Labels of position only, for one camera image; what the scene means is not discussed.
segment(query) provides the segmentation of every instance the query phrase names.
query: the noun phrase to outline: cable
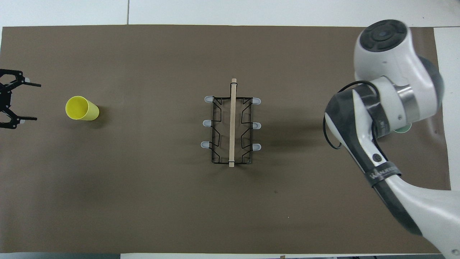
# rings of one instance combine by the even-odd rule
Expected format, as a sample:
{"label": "cable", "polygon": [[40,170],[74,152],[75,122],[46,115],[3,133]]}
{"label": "cable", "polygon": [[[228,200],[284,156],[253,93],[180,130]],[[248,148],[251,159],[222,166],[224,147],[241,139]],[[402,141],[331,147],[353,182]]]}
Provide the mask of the cable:
{"label": "cable", "polygon": [[[357,84],[366,84],[366,85],[372,87],[372,88],[374,89],[376,95],[377,95],[377,98],[380,98],[380,93],[379,93],[379,90],[377,89],[377,87],[376,87],[373,83],[371,83],[371,82],[369,82],[369,81],[365,81],[365,80],[358,80],[358,81],[351,82],[351,83],[345,85],[344,87],[342,87],[342,89],[340,89],[337,93],[343,92],[343,91],[347,90],[349,87],[354,86],[354,85],[357,85]],[[323,132],[323,134],[324,134],[324,138],[326,139],[326,141],[328,142],[328,144],[329,144],[333,149],[340,149],[340,148],[342,147],[342,143],[340,143],[338,146],[334,146],[334,145],[331,143],[331,141],[329,140],[328,134],[327,134],[327,132],[326,132],[326,115],[324,115],[324,116],[322,117],[322,132]],[[376,140],[375,134],[374,134],[374,127],[372,128],[372,136],[374,137],[374,140]],[[375,141],[374,144],[375,144],[376,147],[379,149],[379,151],[382,153],[382,155],[385,157],[385,155],[384,155],[383,152],[381,151],[379,145],[377,144],[377,141]]]}

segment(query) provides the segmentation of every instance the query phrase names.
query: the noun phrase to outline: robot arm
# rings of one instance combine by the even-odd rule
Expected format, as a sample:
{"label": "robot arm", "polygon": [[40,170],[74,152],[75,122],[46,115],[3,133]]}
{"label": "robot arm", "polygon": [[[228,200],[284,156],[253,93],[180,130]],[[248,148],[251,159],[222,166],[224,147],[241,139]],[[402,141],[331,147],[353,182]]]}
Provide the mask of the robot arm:
{"label": "robot arm", "polygon": [[437,112],[444,92],[439,72],[417,56],[410,29],[396,20],[360,34],[354,64],[359,85],[332,97],[325,111],[328,127],[398,222],[446,258],[460,259],[460,192],[406,183],[374,142]]}

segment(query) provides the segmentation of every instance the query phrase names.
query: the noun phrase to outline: screw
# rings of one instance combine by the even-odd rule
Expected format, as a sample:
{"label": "screw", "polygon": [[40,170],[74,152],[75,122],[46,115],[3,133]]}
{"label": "screw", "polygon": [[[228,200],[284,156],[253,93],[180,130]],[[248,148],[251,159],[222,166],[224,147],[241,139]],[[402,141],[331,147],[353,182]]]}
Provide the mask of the screw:
{"label": "screw", "polygon": [[382,157],[379,154],[372,155],[372,159],[374,159],[375,162],[382,161]]}

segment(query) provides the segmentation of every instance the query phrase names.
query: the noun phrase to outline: black round button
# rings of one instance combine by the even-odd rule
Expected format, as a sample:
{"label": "black round button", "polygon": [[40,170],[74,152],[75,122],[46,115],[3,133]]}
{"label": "black round button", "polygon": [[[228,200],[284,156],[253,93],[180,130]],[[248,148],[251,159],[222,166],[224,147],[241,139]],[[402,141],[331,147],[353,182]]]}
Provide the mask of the black round button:
{"label": "black round button", "polygon": [[359,42],[371,52],[383,52],[398,46],[407,36],[407,28],[397,20],[383,20],[367,27]]}

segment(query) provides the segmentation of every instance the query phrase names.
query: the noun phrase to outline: wooden handle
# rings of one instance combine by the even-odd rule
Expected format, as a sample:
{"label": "wooden handle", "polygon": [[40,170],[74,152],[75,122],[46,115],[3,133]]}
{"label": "wooden handle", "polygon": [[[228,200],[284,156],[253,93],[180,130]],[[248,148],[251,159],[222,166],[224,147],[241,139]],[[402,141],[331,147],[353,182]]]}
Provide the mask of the wooden handle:
{"label": "wooden handle", "polygon": [[236,78],[230,84],[230,148],[229,167],[235,166],[235,113],[236,113]]}

